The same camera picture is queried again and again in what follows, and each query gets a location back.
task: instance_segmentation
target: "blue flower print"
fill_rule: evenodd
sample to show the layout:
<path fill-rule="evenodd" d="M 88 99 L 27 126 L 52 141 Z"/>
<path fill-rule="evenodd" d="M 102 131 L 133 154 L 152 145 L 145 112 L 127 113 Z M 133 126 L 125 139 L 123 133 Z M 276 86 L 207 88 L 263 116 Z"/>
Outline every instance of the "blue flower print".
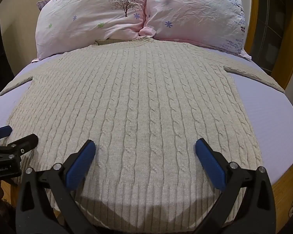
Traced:
<path fill-rule="evenodd" d="M 171 23 L 171 22 L 169 22 L 169 21 L 165 22 L 165 25 L 166 25 L 167 27 L 169 27 L 169 28 L 171 28 L 171 27 L 172 27 L 172 23 Z"/>

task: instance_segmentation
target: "metal screw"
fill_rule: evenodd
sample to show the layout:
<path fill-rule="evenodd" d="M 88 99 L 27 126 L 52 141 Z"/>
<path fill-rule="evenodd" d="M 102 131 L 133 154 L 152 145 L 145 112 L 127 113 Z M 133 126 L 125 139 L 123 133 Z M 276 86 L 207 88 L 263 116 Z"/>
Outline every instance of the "metal screw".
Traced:
<path fill-rule="evenodd" d="M 30 174 L 32 172 L 32 168 L 28 167 L 25 171 L 27 174 Z"/>
<path fill-rule="evenodd" d="M 53 169 L 55 170 L 59 170 L 61 169 L 62 165 L 60 163 L 56 163 L 55 165 L 53 165 Z"/>
<path fill-rule="evenodd" d="M 258 167 L 258 170 L 259 170 L 261 173 L 265 173 L 265 172 L 266 172 L 265 167 L 262 167 L 262 166 Z"/>
<path fill-rule="evenodd" d="M 236 162 L 231 162 L 231 163 L 229 164 L 229 166 L 230 166 L 232 169 L 236 169 L 236 168 L 238 168 L 238 164 L 237 164 Z"/>

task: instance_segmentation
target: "blue gripper pad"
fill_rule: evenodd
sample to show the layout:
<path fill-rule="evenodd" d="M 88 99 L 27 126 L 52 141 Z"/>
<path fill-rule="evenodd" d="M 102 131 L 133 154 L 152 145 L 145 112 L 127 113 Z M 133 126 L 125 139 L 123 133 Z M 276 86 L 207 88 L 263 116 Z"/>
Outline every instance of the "blue gripper pad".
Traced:
<path fill-rule="evenodd" d="M 9 136 L 12 133 L 12 128 L 10 126 L 5 126 L 0 128 L 0 139 Z"/>
<path fill-rule="evenodd" d="M 81 148 L 78 158 L 66 173 L 65 185 L 70 191 L 77 190 L 77 187 L 88 171 L 95 154 L 96 145 L 93 141 L 89 140 L 88 143 Z"/>
<path fill-rule="evenodd" d="M 223 192 L 226 188 L 226 174 L 202 139 L 197 140 L 195 153 L 214 187 Z"/>

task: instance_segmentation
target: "beige sweater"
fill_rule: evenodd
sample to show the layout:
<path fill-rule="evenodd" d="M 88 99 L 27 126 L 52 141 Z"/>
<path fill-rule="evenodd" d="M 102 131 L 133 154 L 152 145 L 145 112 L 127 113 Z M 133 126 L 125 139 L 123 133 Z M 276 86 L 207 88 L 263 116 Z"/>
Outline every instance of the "beige sweater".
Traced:
<path fill-rule="evenodd" d="M 91 139 L 97 154 L 75 198 L 91 222 L 125 232 L 192 230 L 219 195 L 194 153 L 197 139 L 243 168 L 262 164 L 224 67 L 281 90 L 266 74 L 187 43 L 144 37 L 65 53 L 1 93 L 32 79 L 3 144 L 37 134 L 21 167 L 45 170 Z"/>

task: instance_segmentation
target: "lavender bed sheet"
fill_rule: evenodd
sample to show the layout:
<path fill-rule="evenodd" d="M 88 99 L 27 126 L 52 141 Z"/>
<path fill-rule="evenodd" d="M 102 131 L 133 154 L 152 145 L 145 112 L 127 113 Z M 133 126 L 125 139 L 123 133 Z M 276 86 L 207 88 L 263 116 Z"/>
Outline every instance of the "lavender bed sheet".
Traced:
<path fill-rule="evenodd" d="M 252 61 L 232 54 L 222 54 L 260 69 Z M 31 63 L 17 76 L 43 66 L 47 61 L 59 56 L 61 54 Z M 262 151 L 264 167 L 273 184 L 293 164 L 293 106 L 283 93 L 269 86 L 240 75 L 231 76 L 253 125 Z M 30 84 L 31 82 L 27 82 L 0 97 L 0 127 L 7 125 L 10 114 Z"/>

